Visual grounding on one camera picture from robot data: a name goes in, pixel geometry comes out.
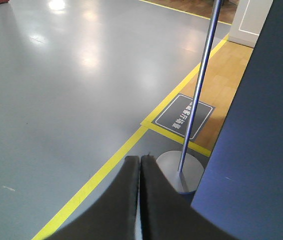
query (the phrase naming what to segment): stanchion base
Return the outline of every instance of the stanchion base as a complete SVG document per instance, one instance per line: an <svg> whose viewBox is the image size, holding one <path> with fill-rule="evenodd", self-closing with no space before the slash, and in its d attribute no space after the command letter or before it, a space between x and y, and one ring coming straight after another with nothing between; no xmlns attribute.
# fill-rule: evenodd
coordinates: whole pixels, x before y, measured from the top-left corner
<svg viewBox="0 0 283 240"><path fill-rule="evenodd" d="M202 164L192 155L186 153L182 173L178 172L181 151L167 151L156 162L172 187L179 194L194 193L204 173Z"/></svg>

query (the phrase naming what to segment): metal pole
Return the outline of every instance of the metal pole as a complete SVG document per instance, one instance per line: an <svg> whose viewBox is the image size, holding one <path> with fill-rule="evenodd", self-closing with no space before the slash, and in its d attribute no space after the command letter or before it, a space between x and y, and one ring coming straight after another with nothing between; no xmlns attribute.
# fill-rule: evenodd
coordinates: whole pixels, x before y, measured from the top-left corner
<svg viewBox="0 0 283 240"><path fill-rule="evenodd" d="M193 122L195 118L195 113L198 105L198 101L200 99L200 94L204 82L205 72L208 64L208 59L210 57L212 44L214 40L215 30L218 22L218 17L221 11L221 5L223 0L215 0L212 8L210 24L208 28L208 33L206 37L205 47L203 50L201 64L199 69L199 74L197 78L197 84L195 88L195 93L193 96L192 107L189 115L188 125L185 133L185 139L182 145L182 151L180 155L179 165L178 165L178 172L181 173L183 171L185 156L188 148L188 143L190 141L190 136L192 132Z"/></svg>

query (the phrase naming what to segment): blue panel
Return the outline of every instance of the blue panel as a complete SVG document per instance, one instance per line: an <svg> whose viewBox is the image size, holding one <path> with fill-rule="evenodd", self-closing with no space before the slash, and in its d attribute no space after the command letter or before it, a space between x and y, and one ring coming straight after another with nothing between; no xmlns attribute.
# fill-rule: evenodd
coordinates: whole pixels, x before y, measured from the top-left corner
<svg viewBox="0 0 283 240"><path fill-rule="evenodd" d="M283 0L271 7L192 206L240 239L283 239Z"/></svg>

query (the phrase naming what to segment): glossy floor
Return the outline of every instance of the glossy floor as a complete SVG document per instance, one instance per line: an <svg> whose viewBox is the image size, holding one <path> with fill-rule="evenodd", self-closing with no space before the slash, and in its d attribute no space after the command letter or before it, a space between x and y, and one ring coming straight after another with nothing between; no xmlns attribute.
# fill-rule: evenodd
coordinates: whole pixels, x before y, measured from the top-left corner
<svg viewBox="0 0 283 240"><path fill-rule="evenodd" d="M200 62L208 25L138 0L0 5L0 240L31 239L110 159Z"/></svg>

